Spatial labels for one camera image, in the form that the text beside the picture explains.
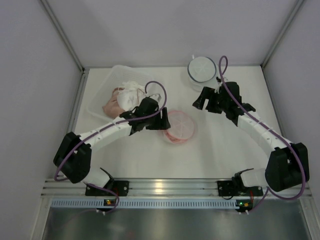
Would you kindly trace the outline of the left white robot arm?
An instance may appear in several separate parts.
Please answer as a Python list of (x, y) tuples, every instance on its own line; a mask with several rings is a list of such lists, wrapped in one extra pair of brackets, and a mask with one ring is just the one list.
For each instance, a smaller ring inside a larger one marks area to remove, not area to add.
[(92, 166), (94, 152), (142, 130), (168, 130), (171, 127), (165, 106), (145, 97), (139, 106), (125, 111), (112, 122), (82, 134), (67, 133), (53, 159), (57, 173), (73, 184), (84, 183), (96, 195), (114, 195), (115, 179), (102, 167)]

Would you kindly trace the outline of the blue-trimmed mesh laundry bag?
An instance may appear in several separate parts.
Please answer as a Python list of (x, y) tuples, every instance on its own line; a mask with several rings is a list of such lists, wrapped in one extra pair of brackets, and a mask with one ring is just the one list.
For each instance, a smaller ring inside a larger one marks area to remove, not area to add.
[(209, 57), (192, 56), (192, 60), (187, 66), (187, 75), (191, 87), (198, 92), (201, 92), (204, 87), (214, 88), (218, 82), (217, 65)]

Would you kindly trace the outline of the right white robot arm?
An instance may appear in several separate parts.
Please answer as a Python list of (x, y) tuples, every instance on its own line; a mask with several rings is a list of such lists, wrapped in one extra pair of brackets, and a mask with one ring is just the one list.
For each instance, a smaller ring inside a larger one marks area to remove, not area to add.
[(303, 194), (310, 179), (307, 147), (293, 143), (275, 132), (249, 103), (243, 103), (236, 82), (221, 83), (217, 89), (205, 86), (192, 104), (199, 110), (222, 114), (236, 127), (247, 133), (267, 156), (261, 168), (249, 168), (235, 173), (235, 187), (244, 192), (251, 187), (267, 187), (271, 193), (301, 186)]

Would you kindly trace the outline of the pink-trimmed mesh laundry bag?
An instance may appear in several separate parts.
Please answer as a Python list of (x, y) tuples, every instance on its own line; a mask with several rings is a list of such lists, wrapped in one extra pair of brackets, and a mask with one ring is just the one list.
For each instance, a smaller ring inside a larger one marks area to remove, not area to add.
[(171, 143), (165, 136), (165, 132), (168, 132), (171, 136), (176, 137), (181, 140), (190, 140), (195, 134), (196, 125), (193, 119), (183, 111), (171, 110), (168, 112), (168, 120), (171, 128), (168, 130), (163, 130), (162, 136), (165, 141)]

